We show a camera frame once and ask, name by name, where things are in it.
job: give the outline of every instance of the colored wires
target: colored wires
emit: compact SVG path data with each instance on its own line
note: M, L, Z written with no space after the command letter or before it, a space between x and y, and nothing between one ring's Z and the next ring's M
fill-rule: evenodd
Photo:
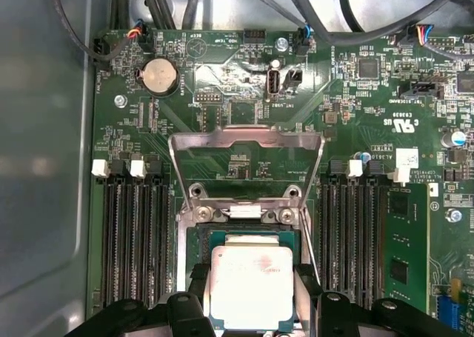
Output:
M428 36L430 35L433 25L417 24L416 32L418 34L418 42L420 46L424 46L428 42Z
M143 20L138 20L136 23L135 27L127 32L127 38L128 39L134 39L137 36L141 36L141 33L143 31Z
M468 59L474 59L474 54L460 54L460 53L453 53L447 52L446 50L442 50L430 44L428 41L428 37L430 37L430 33L433 30L432 24L417 24L416 25L416 32L418 34L418 42L427 50L432 51L433 53L439 54L440 56L444 56L448 59L453 61L465 61Z

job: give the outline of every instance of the capacitor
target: capacitor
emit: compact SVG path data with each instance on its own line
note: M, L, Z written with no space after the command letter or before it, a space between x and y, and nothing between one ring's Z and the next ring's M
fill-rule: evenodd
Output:
M357 152L354 155L354 159L359 159L362 161L362 164L367 164L372 160L372 155L368 152Z
M270 62L270 67L272 69L279 69L281 67L281 62L278 60L278 59L273 59L271 62Z
M461 131L448 132L441 138L441 144L446 148L464 146L466 135Z
M460 222L462 220L462 212L457 209L449 209L446 212L446 220L452 223Z
M154 96L168 96L178 89L179 73L174 63L165 58L152 59L138 71L137 78Z

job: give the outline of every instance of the gray cable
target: gray cable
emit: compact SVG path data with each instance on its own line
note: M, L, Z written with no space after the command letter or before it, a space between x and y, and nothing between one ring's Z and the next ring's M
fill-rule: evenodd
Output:
M424 48L432 51L433 53L439 54L440 56L445 56L446 58L452 59L453 61L465 61L468 59L474 59L474 54L457 54L447 52L445 50L440 50L437 47L432 46L429 42L425 43Z
M374 39L379 39L382 36L391 35L397 33L400 30L403 30L406 26L410 24L415 24L416 22L425 19L440 7L445 5L451 0L433 0L428 5L422 7L420 10L408 15L407 17L398 20L392 24L389 24L385 27L379 28L377 30L369 31L366 33L358 34L333 34L329 33L326 30L326 27L321 22L321 19L318 17L316 12L311 5L310 0L292 0L293 4L296 6L298 11L306 19L307 23L314 29L315 36L319 37L322 41L325 41L328 44L334 46L356 46L358 44L365 44Z
M284 7L278 5L275 0L260 0L260 1L263 2L264 4L266 4L267 6L271 7L272 9L274 9L274 11L276 11L277 13L279 13L280 15L285 17L286 19L290 20L296 26L298 26L300 28L304 28L306 26L304 21L302 21L298 17L294 16L290 11L288 11Z

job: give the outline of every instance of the electrolytic capacitor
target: electrolytic capacitor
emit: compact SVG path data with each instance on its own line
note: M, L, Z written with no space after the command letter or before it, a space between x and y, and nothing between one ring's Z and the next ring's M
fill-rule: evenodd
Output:
M448 132L441 138L441 144L446 148L461 147L466 143L466 135L461 131Z
M368 152L357 152L354 155L354 159L359 159L362 161L362 164L367 164L368 161L372 160L372 155Z

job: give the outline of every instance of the cable connector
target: cable connector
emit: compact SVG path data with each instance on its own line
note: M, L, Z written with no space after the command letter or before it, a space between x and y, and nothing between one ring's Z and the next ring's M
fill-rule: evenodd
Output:
M110 53L110 44L103 37L97 37L93 39L93 51L105 56ZM111 69L110 61L94 59L93 63L99 70L109 72Z
M153 30L148 27L144 22L141 23L141 34L137 36L137 42L140 48L146 53L155 52L155 38L153 36Z
M418 35L416 25L408 26L403 31L400 31L395 35L394 45L411 45L418 43Z

